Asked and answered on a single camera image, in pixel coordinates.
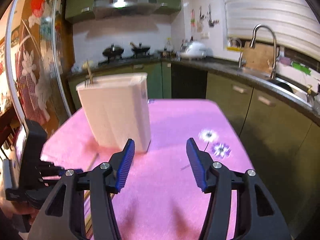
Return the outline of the white window blind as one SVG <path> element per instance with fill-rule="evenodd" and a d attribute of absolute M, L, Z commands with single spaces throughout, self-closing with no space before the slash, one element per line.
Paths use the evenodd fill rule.
<path fill-rule="evenodd" d="M 258 24 L 270 27 L 277 43 L 319 60 L 319 22 L 305 0 L 224 0 L 227 35 L 252 38 Z"/>

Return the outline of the wooden chopstick pair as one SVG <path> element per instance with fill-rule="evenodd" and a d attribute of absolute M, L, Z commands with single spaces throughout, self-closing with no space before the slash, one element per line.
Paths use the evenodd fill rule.
<path fill-rule="evenodd" d="M 98 158 L 99 158 L 99 153 L 96 153 L 96 154 L 94 155 L 94 157 L 92 158 L 91 162 L 89 163 L 89 166 L 87 167 L 87 170 L 88 170 L 88 171 L 92 169 L 94 163 L 96 162 L 96 160 L 97 160 Z"/>
<path fill-rule="evenodd" d="M 93 239 L 93 226 L 91 217 L 90 192 L 84 191 L 84 218 L 87 239 Z"/>

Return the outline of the white plastic utensil holder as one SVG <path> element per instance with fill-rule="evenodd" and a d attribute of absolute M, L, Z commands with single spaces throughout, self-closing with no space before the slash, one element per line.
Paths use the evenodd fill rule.
<path fill-rule="evenodd" d="M 96 142 L 121 149 L 128 139 L 145 153 L 151 142 L 147 73 L 125 73 L 93 78 L 85 88 L 76 85 L 82 109 Z"/>

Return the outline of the glass sliding door floral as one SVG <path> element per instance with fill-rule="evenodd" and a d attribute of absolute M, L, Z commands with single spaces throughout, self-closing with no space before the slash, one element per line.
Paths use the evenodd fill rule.
<path fill-rule="evenodd" d="M 1 104 L 48 135 L 71 116 L 66 76 L 74 61 L 66 0 L 12 0 L 1 18 Z"/>

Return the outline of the black plastic fork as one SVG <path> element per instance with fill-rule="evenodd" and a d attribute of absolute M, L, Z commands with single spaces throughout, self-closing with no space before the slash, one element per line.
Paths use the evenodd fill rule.
<path fill-rule="evenodd" d="M 93 85 L 93 81 L 91 79 L 87 79 L 84 81 L 85 88 L 90 88 Z"/>

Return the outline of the pink floral tablecloth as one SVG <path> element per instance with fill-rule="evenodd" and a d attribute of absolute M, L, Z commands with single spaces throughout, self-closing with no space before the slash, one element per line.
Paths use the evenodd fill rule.
<path fill-rule="evenodd" d="M 210 100 L 153 100 L 151 142 L 136 153 L 126 184 L 112 200 L 122 239 L 198 239 L 210 196 L 197 187 L 186 154 L 193 138 L 200 150 L 226 146 L 213 156 L 230 170 L 252 163 L 218 105 Z"/>

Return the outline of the steel range hood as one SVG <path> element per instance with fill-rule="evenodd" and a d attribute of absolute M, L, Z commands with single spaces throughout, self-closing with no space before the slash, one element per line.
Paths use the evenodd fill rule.
<path fill-rule="evenodd" d="M 157 0 L 94 0 L 95 19 L 111 17 L 151 15 L 161 7 Z"/>

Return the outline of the steel kitchen faucet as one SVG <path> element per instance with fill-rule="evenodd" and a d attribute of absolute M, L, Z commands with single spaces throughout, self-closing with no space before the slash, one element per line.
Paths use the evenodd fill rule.
<path fill-rule="evenodd" d="M 272 46 L 257 43 L 257 33 L 258 30 L 261 29 L 265 29 L 270 32 L 273 42 Z M 277 38 L 275 32 L 269 26 L 262 23 L 255 26 L 253 29 L 252 39 L 246 50 L 246 64 L 248 68 L 268 73 L 271 80 L 276 77 L 276 59 L 278 56 Z"/>

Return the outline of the black wok right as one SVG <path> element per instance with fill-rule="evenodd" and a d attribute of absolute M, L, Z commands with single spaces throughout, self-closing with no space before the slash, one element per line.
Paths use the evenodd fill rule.
<path fill-rule="evenodd" d="M 144 54 L 146 55 L 150 51 L 150 46 L 143 46 L 142 43 L 139 43 L 139 45 L 135 45 L 133 42 L 130 42 L 131 51 L 135 55 Z"/>

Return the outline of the wooden cutting board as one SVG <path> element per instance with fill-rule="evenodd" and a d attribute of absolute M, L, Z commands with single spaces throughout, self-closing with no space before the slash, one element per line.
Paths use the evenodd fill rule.
<path fill-rule="evenodd" d="M 250 42 L 246 41 L 243 58 L 246 60 L 246 68 L 258 70 L 271 74 L 273 66 L 273 46 L 263 43 L 256 43 L 254 48 L 249 47 Z"/>

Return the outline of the wooden chopstick single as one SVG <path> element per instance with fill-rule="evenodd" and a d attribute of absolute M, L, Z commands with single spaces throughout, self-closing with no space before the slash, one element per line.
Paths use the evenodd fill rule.
<path fill-rule="evenodd" d="M 89 61 L 87 60 L 86 63 L 87 63 L 87 71 L 88 71 L 88 75 L 89 75 L 89 81 L 87 83 L 88 83 L 89 86 L 91 86 L 92 83 L 93 83 L 93 75 L 92 75 L 92 72 L 91 72 Z"/>

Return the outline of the white rice cooker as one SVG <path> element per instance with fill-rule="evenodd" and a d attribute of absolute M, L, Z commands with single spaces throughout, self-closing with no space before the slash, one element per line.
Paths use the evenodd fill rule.
<path fill-rule="evenodd" d="M 207 48 L 199 41 L 185 42 L 180 48 L 179 55 L 183 59 L 202 59 L 207 56 Z"/>

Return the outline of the small steel tap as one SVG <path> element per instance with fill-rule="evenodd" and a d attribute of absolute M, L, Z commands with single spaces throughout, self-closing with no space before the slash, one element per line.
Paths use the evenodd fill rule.
<path fill-rule="evenodd" d="M 242 41 L 237 37 L 230 37 L 228 39 L 228 44 L 226 49 L 228 51 L 239 53 L 239 59 L 238 59 L 239 68 L 244 68 L 246 65 L 246 60 L 243 58 L 244 46 L 242 45 Z"/>

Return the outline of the steel sink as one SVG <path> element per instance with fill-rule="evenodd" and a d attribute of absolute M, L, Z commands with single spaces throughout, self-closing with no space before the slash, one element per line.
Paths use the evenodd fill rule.
<path fill-rule="evenodd" d="M 298 101 L 308 105 L 309 107 L 313 106 L 312 96 L 307 93 L 306 89 L 303 89 L 302 86 L 297 86 L 293 81 L 285 80 L 280 77 L 274 77 L 273 79 L 270 77 L 270 74 L 259 72 L 258 70 L 253 70 L 249 68 L 238 68 L 237 71 L 240 74 L 244 74 L 246 77 L 252 77 L 257 81 L 262 81 L 269 86 L 279 89 L 281 91 L 285 91 L 286 94 L 289 94 L 296 98 Z"/>

